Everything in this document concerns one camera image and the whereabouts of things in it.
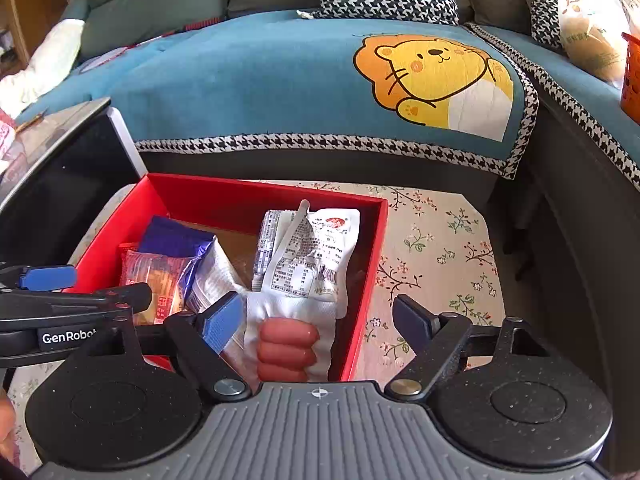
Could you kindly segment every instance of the nutrition label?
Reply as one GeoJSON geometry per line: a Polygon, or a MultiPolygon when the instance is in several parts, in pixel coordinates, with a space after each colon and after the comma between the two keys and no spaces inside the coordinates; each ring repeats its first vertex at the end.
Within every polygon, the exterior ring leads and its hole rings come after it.
{"type": "Polygon", "coordinates": [[[303,219],[276,264],[271,288],[297,298],[335,292],[335,269],[344,252],[341,238],[324,220],[303,219]]]}
{"type": "Polygon", "coordinates": [[[258,250],[255,253],[254,274],[264,274],[275,249],[278,220],[284,211],[267,211],[260,227],[258,250]]]}

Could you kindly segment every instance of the floral tablecloth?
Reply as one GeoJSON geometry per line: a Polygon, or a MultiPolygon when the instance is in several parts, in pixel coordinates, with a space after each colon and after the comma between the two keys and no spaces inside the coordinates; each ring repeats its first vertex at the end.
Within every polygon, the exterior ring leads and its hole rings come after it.
{"type": "MultiPolygon", "coordinates": [[[[502,321],[502,292],[486,224],[462,195],[364,184],[270,182],[380,196],[389,202],[385,241],[356,364],[356,380],[377,380],[383,386],[414,357],[392,321],[391,304],[398,294],[409,294],[435,314],[454,310],[476,324],[502,321]]],[[[72,259],[84,252],[129,190],[130,187],[121,190],[105,206],[72,259]]],[[[475,359],[471,364],[486,361],[475,359]]],[[[8,392],[17,413],[16,458],[26,473],[40,465],[24,425],[26,401],[57,367],[58,363],[50,363],[19,368],[8,392]]]]}

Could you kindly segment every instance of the white cloth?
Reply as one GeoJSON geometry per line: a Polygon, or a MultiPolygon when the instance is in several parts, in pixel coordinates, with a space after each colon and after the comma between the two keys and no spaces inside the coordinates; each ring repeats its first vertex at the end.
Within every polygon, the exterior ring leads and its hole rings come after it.
{"type": "Polygon", "coordinates": [[[25,70],[0,80],[0,108],[16,118],[30,104],[62,83],[80,52],[83,20],[63,20],[33,53],[25,70]]]}
{"type": "Polygon", "coordinates": [[[449,99],[449,128],[502,141],[511,115],[511,99],[486,79],[481,79],[449,99]],[[482,110],[482,120],[478,114],[482,110]]]}

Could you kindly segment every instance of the snack packaging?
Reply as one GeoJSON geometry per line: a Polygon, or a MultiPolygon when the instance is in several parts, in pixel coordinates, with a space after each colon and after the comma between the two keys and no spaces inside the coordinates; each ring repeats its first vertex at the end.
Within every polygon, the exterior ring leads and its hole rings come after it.
{"type": "Polygon", "coordinates": [[[202,259],[195,275],[187,307],[193,312],[204,312],[228,292],[237,292],[243,303],[242,321],[226,343],[220,356],[241,376],[244,376],[244,330],[246,328],[246,294],[238,273],[231,265],[217,238],[202,259]]]}
{"type": "Polygon", "coordinates": [[[340,319],[347,313],[347,266],[358,241],[360,212],[308,209],[309,202],[303,200],[291,220],[289,212],[267,212],[252,289],[260,284],[261,292],[335,303],[340,319]]]}
{"type": "Polygon", "coordinates": [[[311,349],[316,362],[305,368],[309,382],[325,382],[331,365],[331,347],[335,339],[336,303],[308,298],[288,298],[264,292],[246,295],[246,331],[244,333],[244,369],[242,377],[252,390],[256,390],[258,378],[258,345],[262,322],[271,318],[288,318],[304,321],[316,327],[318,339],[311,349]]]}
{"type": "Polygon", "coordinates": [[[122,263],[120,285],[144,282],[151,288],[149,308],[134,316],[135,324],[159,324],[184,310],[184,285],[187,269],[196,258],[172,258],[127,250],[122,263]]]}
{"type": "Polygon", "coordinates": [[[194,258],[184,271],[180,284],[184,297],[188,298],[196,270],[202,257],[213,243],[213,234],[184,226],[164,216],[154,216],[140,241],[141,253],[164,254],[172,258],[194,258]]]}

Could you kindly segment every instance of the plastic food package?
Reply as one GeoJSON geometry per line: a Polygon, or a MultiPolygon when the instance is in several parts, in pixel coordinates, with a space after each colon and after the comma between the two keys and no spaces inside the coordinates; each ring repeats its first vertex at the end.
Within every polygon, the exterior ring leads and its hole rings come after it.
{"type": "Polygon", "coordinates": [[[571,62],[622,87],[629,32],[619,0],[558,0],[560,40],[571,62]]]}
{"type": "Polygon", "coordinates": [[[303,200],[295,213],[267,211],[258,240],[252,289],[336,304],[347,313],[346,273],[358,241],[357,209],[309,213],[303,200]]]}
{"type": "Polygon", "coordinates": [[[163,254],[127,250],[120,285],[144,282],[151,288],[149,308],[134,316],[135,324],[158,324],[184,310],[185,273],[196,258],[172,258],[163,254]]]}
{"type": "Polygon", "coordinates": [[[244,329],[246,328],[246,294],[238,273],[231,265],[217,238],[203,258],[195,274],[187,307],[193,312],[207,310],[226,293],[235,291],[244,303],[242,323],[220,353],[222,358],[241,376],[244,376],[244,329]]]}
{"type": "Polygon", "coordinates": [[[200,259],[213,243],[213,235],[184,226],[164,216],[154,216],[145,230],[138,251],[141,253],[164,254],[172,258],[194,258],[185,269],[184,282],[180,283],[185,298],[191,292],[200,259]]]}
{"type": "MultiPolygon", "coordinates": [[[[306,380],[310,382],[323,382],[327,380],[327,373],[331,365],[331,347],[335,339],[336,303],[316,301],[307,298],[287,298],[274,296],[264,292],[249,292],[246,295],[246,331],[244,333],[244,370],[242,376],[249,386],[255,391],[260,379],[258,377],[258,346],[261,339],[262,322],[272,318],[297,319],[313,325],[318,331],[318,339],[311,345],[316,356],[315,362],[304,368],[306,380]]],[[[286,334],[283,339],[276,339],[281,344],[286,344],[286,334]]],[[[273,342],[272,337],[265,339],[273,342]]],[[[290,380],[287,374],[270,376],[270,380],[290,380]]]]}

